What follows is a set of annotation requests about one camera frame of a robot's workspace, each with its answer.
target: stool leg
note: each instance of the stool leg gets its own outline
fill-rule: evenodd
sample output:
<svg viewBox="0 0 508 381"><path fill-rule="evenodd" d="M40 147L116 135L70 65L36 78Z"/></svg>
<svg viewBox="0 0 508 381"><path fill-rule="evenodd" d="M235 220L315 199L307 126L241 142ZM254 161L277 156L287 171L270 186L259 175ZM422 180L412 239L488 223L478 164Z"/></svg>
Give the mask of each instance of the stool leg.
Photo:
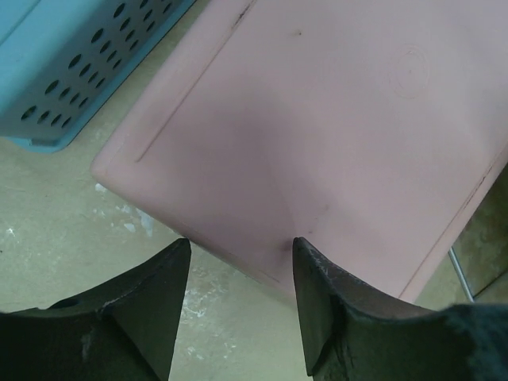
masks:
<svg viewBox="0 0 508 381"><path fill-rule="evenodd" d="M474 303L475 297L471 293L471 288L469 288L468 281L466 280L464 272L462 271L462 267L460 266L459 259L455 254L453 246L448 250L448 256L450 257L450 260L452 260L453 268L455 268L455 272L459 276L460 285L464 289L466 297L468 298L469 302Z"/></svg>
<svg viewBox="0 0 508 381"><path fill-rule="evenodd" d="M425 310L369 286L305 238L294 240L293 274L314 381L507 380L508 305Z"/></svg>
<svg viewBox="0 0 508 381"><path fill-rule="evenodd" d="M0 379L167 381L190 263L179 239L46 310L0 313Z"/></svg>

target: metal stool leg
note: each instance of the metal stool leg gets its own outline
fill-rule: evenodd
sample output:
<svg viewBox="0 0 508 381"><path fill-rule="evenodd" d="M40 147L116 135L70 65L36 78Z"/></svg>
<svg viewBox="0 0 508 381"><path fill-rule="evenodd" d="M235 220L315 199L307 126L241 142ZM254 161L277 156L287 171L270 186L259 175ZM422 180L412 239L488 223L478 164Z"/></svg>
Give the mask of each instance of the metal stool leg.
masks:
<svg viewBox="0 0 508 381"><path fill-rule="evenodd" d="M455 268L455 272L459 276L460 285L464 289L466 297L468 298L469 302L474 303L475 297L471 293L471 288L469 288L468 281L466 280L464 272L462 271L462 267L460 266L459 259L455 254L455 250L453 250L453 246L448 250L448 256L450 257L450 260L452 260L453 267Z"/></svg>

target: pink plastic surface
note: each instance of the pink plastic surface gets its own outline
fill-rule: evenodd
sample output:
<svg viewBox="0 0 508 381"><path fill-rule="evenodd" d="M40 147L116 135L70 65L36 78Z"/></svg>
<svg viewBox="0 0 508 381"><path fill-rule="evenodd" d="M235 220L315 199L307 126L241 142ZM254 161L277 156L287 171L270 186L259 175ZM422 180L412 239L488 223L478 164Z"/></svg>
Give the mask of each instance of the pink plastic surface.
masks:
<svg viewBox="0 0 508 381"><path fill-rule="evenodd" d="M304 236L412 301L508 160L507 14L212 0L93 174L287 293Z"/></svg>

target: blue laundry basket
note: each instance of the blue laundry basket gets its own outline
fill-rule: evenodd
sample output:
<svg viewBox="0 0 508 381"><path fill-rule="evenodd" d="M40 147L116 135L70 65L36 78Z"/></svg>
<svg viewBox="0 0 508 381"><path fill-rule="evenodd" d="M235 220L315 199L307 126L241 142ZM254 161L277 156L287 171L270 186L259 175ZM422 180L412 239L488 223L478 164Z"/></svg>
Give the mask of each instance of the blue laundry basket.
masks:
<svg viewBox="0 0 508 381"><path fill-rule="evenodd" d="M66 147L195 0L0 0L0 136Z"/></svg>

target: beige tile floor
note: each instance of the beige tile floor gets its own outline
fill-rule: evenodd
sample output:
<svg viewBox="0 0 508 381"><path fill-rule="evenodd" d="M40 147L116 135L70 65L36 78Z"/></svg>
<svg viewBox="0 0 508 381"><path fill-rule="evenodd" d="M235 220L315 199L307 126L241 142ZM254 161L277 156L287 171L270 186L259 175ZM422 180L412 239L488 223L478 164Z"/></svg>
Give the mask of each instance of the beige tile floor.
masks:
<svg viewBox="0 0 508 381"><path fill-rule="evenodd" d="M0 310L50 306L144 262L177 237L98 186L89 166L206 3L197 1L62 152L38 155L0 140ZM456 244L484 302L508 300L505 179ZM440 309L465 300L446 258L418 304ZM194 247L171 380L260 379L307 379L296 310Z"/></svg>

